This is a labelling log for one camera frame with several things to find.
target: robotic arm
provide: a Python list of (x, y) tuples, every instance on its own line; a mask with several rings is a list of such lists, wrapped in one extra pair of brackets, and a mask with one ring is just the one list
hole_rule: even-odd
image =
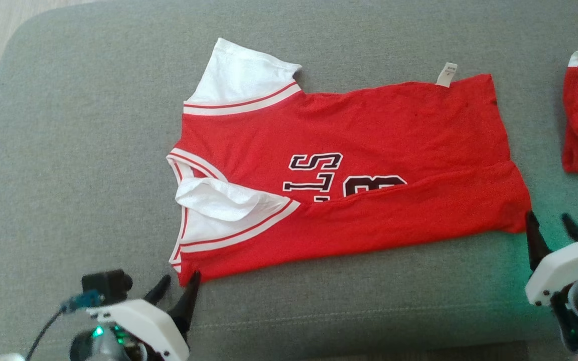
[(75, 336), (70, 361), (186, 361), (189, 347), (186, 333), (191, 326), (200, 285), (200, 272), (195, 272), (181, 299), (169, 311), (156, 304), (170, 285), (165, 276), (143, 299), (127, 301), (133, 281), (122, 270), (89, 274), (82, 277), (83, 293), (71, 297), (46, 324), (35, 340), (28, 356), (0, 356), (0, 361), (30, 361), (46, 329), (62, 313), (87, 308), (99, 325)]
[(551, 251), (539, 231), (533, 212), (526, 215), (528, 254), (532, 276), (525, 285), (530, 304), (552, 309), (561, 339), (571, 352), (578, 352), (578, 225), (562, 215), (565, 229), (575, 242)]

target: basketball jersey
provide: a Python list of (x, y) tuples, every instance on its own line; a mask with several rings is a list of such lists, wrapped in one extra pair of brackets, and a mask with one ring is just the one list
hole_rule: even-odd
[(182, 285), (279, 263), (521, 232), (530, 197), (493, 81), (307, 94), (301, 66), (219, 39), (168, 155)]

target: red and white stripe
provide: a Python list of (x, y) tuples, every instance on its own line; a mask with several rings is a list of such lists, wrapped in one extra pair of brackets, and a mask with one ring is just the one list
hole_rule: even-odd
[(197, 116), (223, 116), (227, 114), (250, 112), (280, 103), (299, 91), (301, 91), (300, 86), (298, 86), (296, 82), (293, 82), (268, 96), (234, 104), (199, 105), (190, 104), (185, 101), (183, 113)]
[[(207, 162), (201, 157), (198, 157), (195, 154), (188, 153), (187, 151), (174, 148), (174, 150), (172, 150), (167, 155), (167, 160), (169, 161), (171, 167), (174, 169), (175, 178), (177, 179), (178, 183), (181, 183), (185, 178), (193, 177), (192, 169), (197, 169), (209, 178), (215, 178), (223, 182), (228, 182), (226, 176), (211, 163)], [(230, 245), (238, 244), (239, 242), (243, 242), (259, 235), (260, 233), (263, 233), (267, 229), (271, 228), (271, 226), (293, 213), (296, 208), (300, 206), (300, 203), (297, 201), (292, 201), (287, 197), (283, 198), (286, 199), (286, 203), (284, 203), (279, 210), (271, 213), (268, 215), (268, 217), (261, 220), (260, 222), (257, 222), (257, 224), (233, 233), (232, 235), (211, 240), (184, 240), (186, 229), (189, 226), (189, 210), (188, 208), (183, 207), (180, 231), (177, 237), (177, 242), (175, 244), (175, 250), (170, 257), (169, 262), (175, 267), (176, 270), (178, 270), (179, 265), (181, 265), (181, 252), (201, 252), (220, 249)]]

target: white tag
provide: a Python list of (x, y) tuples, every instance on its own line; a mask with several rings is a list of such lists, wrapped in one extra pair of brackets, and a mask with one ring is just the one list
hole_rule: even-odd
[(459, 66), (456, 64), (445, 63), (445, 68), (443, 68), (443, 71), (439, 74), (439, 78), (436, 80), (436, 85), (449, 88), (458, 67)]

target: gray couch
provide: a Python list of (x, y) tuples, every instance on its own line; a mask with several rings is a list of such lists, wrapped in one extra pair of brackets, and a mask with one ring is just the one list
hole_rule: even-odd
[[(303, 64), (307, 92), (492, 73), (512, 160), (553, 247), (578, 219), (564, 174), (562, 80), (578, 2), (157, 0), (55, 10), (23, 25), (0, 67), (0, 353), (24, 351), (83, 274), (122, 268), (140, 297), (179, 227), (165, 155), (218, 37)], [(486, 233), (305, 261), (206, 283), (193, 359), (299, 359), (556, 336), (525, 301), (523, 235)], [(165, 298), (170, 306), (182, 290)], [(82, 314), (36, 360), (66, 359)]]

